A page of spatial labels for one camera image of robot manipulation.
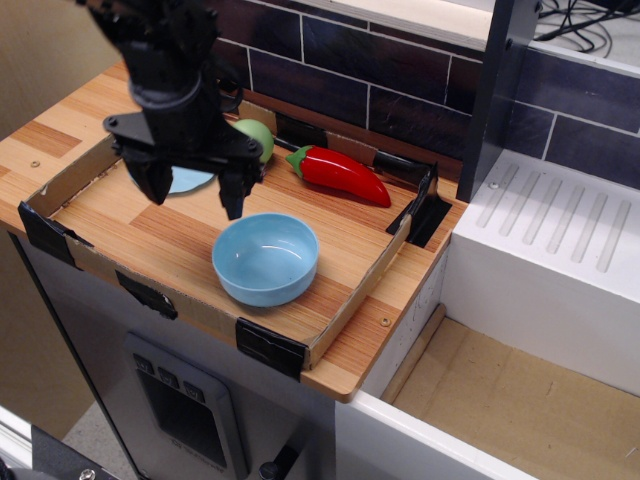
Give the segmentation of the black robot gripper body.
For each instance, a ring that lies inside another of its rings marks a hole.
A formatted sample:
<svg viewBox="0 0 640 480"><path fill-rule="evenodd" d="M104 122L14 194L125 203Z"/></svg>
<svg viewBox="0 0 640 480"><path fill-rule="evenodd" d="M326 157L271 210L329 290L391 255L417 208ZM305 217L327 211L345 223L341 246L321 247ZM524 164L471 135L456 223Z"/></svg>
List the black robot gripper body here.
<svg viewBox="0 0 640 480"><path fill-rule="evenodd" d="M114 149L135 173L165 172L174 165L208 173L260 173L262 147L224 118L219 96L133 89L141 110L103 122Z"/></svg>

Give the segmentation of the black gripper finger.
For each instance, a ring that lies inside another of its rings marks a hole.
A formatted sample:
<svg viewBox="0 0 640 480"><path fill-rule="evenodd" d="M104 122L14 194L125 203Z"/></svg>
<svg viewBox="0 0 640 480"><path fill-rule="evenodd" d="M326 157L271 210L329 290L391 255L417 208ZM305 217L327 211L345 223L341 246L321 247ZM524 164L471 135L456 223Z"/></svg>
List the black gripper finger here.
<svg viewBox="0 0 640 480"><path fill-rule="evenodd" d="M249 169L226 169L218 175L220 200L229 220L242 217L244 199L250 195L255 175Z"/></svg>
<svg viewBox="0 0 640 480"><path fill-rule="evenodd" d="M138 150L124 149L122 157L140 191L156 205L162 205L173 182L171 165Z"/></svg>

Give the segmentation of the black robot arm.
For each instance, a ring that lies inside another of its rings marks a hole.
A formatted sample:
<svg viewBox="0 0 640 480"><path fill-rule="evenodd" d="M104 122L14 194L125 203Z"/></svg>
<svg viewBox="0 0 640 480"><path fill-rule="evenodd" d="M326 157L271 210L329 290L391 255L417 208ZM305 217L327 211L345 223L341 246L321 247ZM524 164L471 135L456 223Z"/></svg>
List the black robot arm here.
<svg viewBox="0 0 640 480"><path fill-rule="evenodd" d="M245 198L262 179L263 149L225 118L243 91L212 51L219 35L216 10L201 1L81 5L120 52L140 108L103 122L138 188L162 204L173 167L212 173L228 218L240 218Z"/></svg>

